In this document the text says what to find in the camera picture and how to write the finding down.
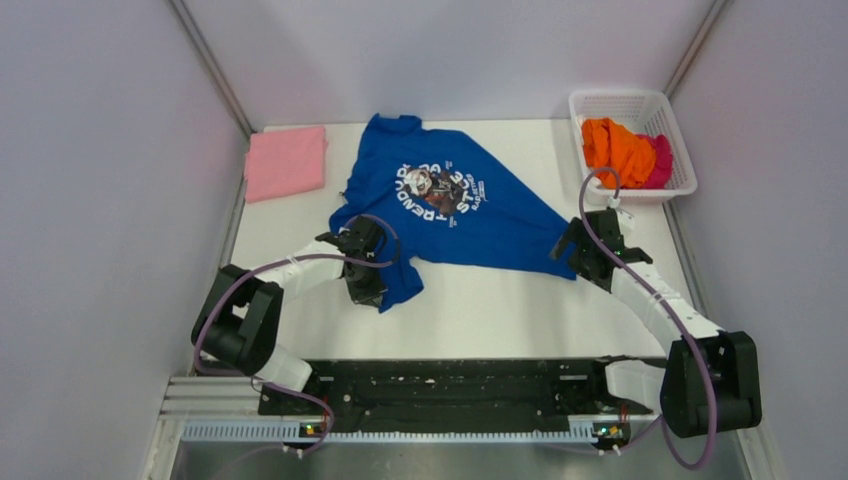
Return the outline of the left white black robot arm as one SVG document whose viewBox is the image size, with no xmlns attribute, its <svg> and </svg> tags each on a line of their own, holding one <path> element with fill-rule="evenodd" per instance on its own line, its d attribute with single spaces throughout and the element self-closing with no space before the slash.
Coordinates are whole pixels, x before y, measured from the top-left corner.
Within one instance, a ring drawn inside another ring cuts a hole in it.
<svg viewBox="0 0 848 480">
<path fill-rule="evenodd" d="M 296 253 L 244 269 L 220 268 L 191 332 L 195 366 L 208 375 L 243 375 L 281 387 L 297 413 L 319 404 L 312 366 L 278 341 L 284 306 L 319 286 L 345 283 L 351 301 L 374 308 L 388 291 L 381 271 L 400 257 L 400 240 L 382 219 L 358 215 Z"/>
</svg>

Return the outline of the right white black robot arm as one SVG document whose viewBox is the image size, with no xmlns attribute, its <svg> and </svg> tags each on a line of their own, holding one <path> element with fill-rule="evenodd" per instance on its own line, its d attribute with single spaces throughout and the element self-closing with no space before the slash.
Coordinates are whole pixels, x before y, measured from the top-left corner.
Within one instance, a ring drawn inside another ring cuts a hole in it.
<svg viewBox="0 0 848 480">
<path fill-rule="evenodd" d="M 612 412 L 625 400 L 663 416 L 680 438 L 757 427 L 762 421 L 755 341 L 699 313 L 660 275 L 653 259 L 628 247 L 614 209 L 575 217 L 550 256 L 636 315 L 665 354 L 661 367 L 631 357 L 600 363 L 586 385 L 589 404 Z"/>
</svg>

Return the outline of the blue printed t shirt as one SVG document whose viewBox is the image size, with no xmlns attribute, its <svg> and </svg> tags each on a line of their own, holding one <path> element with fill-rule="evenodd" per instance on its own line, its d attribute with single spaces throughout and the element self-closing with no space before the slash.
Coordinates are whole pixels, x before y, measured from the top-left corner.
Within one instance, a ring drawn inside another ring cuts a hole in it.
<svg viewBox="0 0 848 480">
<path fill-rule="evenodd" d="M 370 214 L 400 240 L 399 259 L 380 272 L 387 288 L 380 312 L 423 290 L 412 258 L 577 276 L 550 257 L 568 221 L 472 137 L 426 129 L 417 116 L 370 119 L 343 197 L 329 218 L 332 231 Z"/>
</svg>

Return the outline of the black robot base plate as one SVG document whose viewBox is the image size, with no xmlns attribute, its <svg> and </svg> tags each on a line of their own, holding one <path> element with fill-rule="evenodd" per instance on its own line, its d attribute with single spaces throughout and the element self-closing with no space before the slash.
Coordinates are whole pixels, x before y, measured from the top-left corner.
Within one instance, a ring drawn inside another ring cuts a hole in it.
<svg viewBox="0 0 848 480">
<path fill-rule="evenodd" d="M 295 397 L 263 387 L 262 416 L 334 413 L 335 433 L 562 432 L 579 415 L 649 409 L 612 397 L 593 359 L 315 360 Z"/>
</svg>

